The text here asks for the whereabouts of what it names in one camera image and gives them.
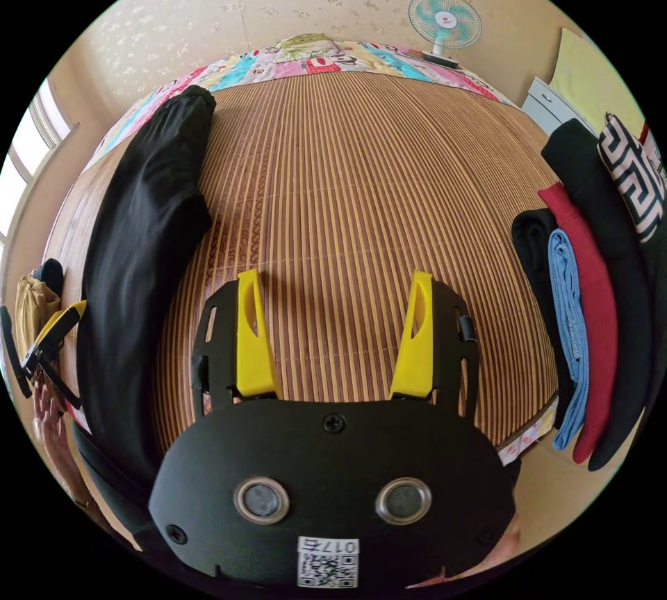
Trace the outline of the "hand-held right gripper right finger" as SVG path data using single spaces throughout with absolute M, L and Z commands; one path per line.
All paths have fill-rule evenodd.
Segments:
M 433 277 L 414 271 L 389 398 L 428 400 L 434 388 Z

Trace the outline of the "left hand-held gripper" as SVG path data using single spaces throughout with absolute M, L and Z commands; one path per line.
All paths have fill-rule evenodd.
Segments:
M 19 368 L 19 387 L 26 398 L 32 395 L 35 375 L 42 372 L 69 405 L 75 410 L 81 408 L 80 397 L 62 380 L 54 363 L 64 345 L 64 339 L 82 320 L 86 308 L 86 300 L 76 302 L 55 313 L 40 331 Z

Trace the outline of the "person's right hand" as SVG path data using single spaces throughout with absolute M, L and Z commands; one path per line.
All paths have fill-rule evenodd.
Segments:
M 510 559 L 514 558 L 517 555 L 519 547 L 520 523 L 518 515 L 515 515 L 502 537 L 498 540 L 494 549 L 478 565 L 457 575 L 447 573 L 446 568 L 443 567 L 439 575 L 429 578 L 425 581 L 409 585 L 406 588 L 408 590 L 427 588 L 430 586 L 450 583 L 462 578 L 487 572 L 488 570 L 504 564 Z

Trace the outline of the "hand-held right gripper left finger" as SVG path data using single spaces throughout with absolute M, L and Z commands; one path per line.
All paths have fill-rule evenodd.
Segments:
M 280 397 L 280 380 L 265 323 L 257 269 L 238 275 L 236 390 L 241 398 Z

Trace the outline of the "person's left hand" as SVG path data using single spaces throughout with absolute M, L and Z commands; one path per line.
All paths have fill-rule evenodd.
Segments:
M 66 425 L 64 412 L 48 383 L 37 383 L 33 390 L 33 431 L 35 439 L 64 442 Z

